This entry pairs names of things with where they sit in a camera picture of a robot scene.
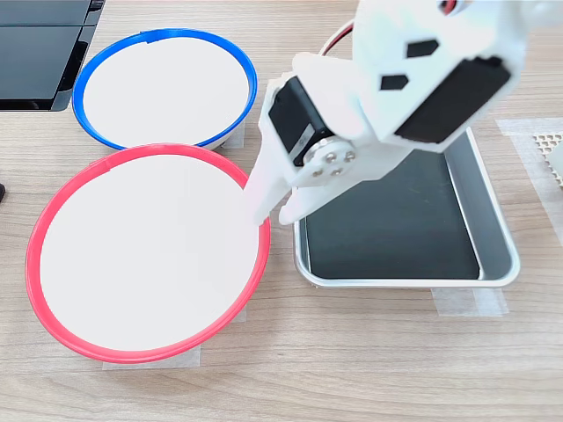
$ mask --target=red rim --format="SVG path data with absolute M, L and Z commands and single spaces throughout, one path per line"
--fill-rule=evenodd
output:
M 151 362 L 154 360 L 170 358 L 176 354 L 183 353 L 186 350 L 200 345 L 205 340 L 217 334 L 235 317 L 238 312 L 240 312 L 240 310 L 250 300 L 254 290 L 256 290 L 256 287 L 260 282 L 260 278 L 264 273 L 264 269 L 266 268 L 267 257 L 270 250 L 269 220 L 266 220 L 260 226 L 259 248 L 256 264 L 254 265 L 250 279 L 246 283 L 244 290 L 237 300 L 224 314 L 221 315 L 219 319 L 205 330 L 200 331 L 191 338 L 187 338 L 179 343 L 160 347 L 158 349 L 124 352 L 96 346 L 72 334 L 56 319 L 55 315 L 51 312 L 51 309 L 47 305 L 40 281 L 41 249 L 43 247 L 43 241 L 45 240 L 48 227 L 55 218 L 55 215 L 59 209 L 61 209 L 66 200 L 81 186 L 106 173 L 113 167 L 144 156 L 158 155 L 178 155 L 197 158 L 224 171 L 242 187 L 245 186 L 246 180 L 248 180 L 246 173 L 236 164 L 229 161 L 227 158 L 216 154 L 215 152 L 203 148 L 189 145 L 158 144 L 124 149 L 123 151 L 116 152 L 111 156 L 102 158 L 89 165 L 72 178 L 65 186 L 63 186 L 41 213 L 39 220 L 33 228 L 33 232 L 27 246 L 26 287 L 27 294 L 29 295 L 29 300 L 35 314 L 53 337 L 69 349 L 95 360 L 103 360 L 112 363 Z

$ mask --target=screw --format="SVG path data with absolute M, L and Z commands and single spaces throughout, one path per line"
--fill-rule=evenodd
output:
M 355 153 L 353 151 L 348 151 L 344 157 L 344 161 L 349 163 L 355 160 Z
M 334 163 L 336 161 L 336 154 L 334 154 L 333 152 L 329 152 L 325 156 L 325 161 L 329 164 Z

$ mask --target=white paper circle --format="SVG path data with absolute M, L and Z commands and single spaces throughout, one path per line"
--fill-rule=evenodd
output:
M 140 42 L 107 57 L 84 88 L 84 114 L 109 142 L 195 145 L 243 113 L 245 70 L 216 44 L 197 38 Z
M 40 283 L 70 332 L 143 351 L 209 327 L 256 263 L 259 228 L 229 175 L 188 156 L 147 156 L 80 187 L 48 227 Z

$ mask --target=black hexagon marking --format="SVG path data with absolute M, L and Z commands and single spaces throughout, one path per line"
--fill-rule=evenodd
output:
M 406 75 L 388 75 L 381 78 L 381 91 L 401 91 L 408 84 Z
M 406 46 L 406 57 L 412 59 L 414 57 L 432 55 L 439 46 L 440 44 L 436 40 L 411 42 Z

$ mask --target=black device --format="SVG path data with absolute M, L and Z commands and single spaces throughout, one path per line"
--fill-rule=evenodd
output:
M 0 111 L 61 111 L 104 0 L 0 1 Z

